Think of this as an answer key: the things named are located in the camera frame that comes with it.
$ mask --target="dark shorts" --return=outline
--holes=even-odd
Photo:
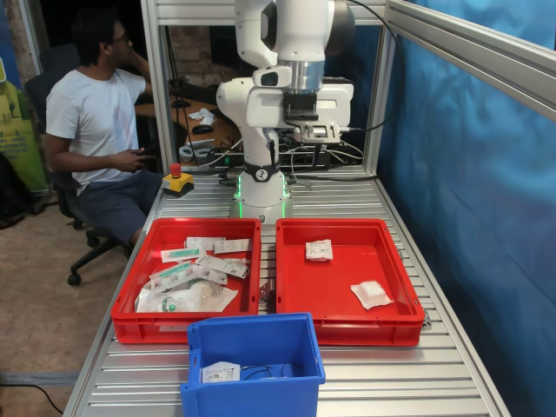
[[[145,224],[161,183],[161,174],[147,170],[123,181],[92,182],[79,195],[79,203],[93,227],[106,228],[129,243]]]

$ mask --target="man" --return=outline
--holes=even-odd
[[[80,183],[79,202],[97,228],[134,246],[162,176],[143,170],[134,104],[152,95],[149,64],[112,10],[81,10],[72,24],[80,66],[47,99],[46,155]],[[142,76],[122,69],[132,65]]]

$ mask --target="man's arm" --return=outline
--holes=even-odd
[[[131,50],[130,63],[131,63],[131,65],[133,65],[134,67],[137,68],[137,70],[141,73],[142,77],[145,79],[145,82],[147,83],[147,85],[145,86],[145,91],[143,92],[143,94],[147,94],[149,96],[152,96],[153,86],[150,83],[149,63],[147,62],[147,60],[145,58],[140,56],[134,50]]]
[[[135,172],[153,156],[140,155],[144,149],[124,150],[110,156],[85,156],[70,152],[71,139],[46,135],[46,159],[55,171],[89,172],[98,169],[118,169]]]

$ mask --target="glasses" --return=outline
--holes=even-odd
[[[123,35],[121,35],[117,39],[112,39],[112,43],[114,43],[114,42],[124,42],[124,43],[128,44],[129,43],[128,32],[123,32]]]

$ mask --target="white t-shirt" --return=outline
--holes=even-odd
[[[73,70],[46,99],[46,132],[72,139],[69,151],[84,156],[108,156],[138,149],[137,97],[145,79],[117,69],[108,81],[98,81]],[[95,181],[121,181],[133,174],[117,169],[75,172],[82,191]]]

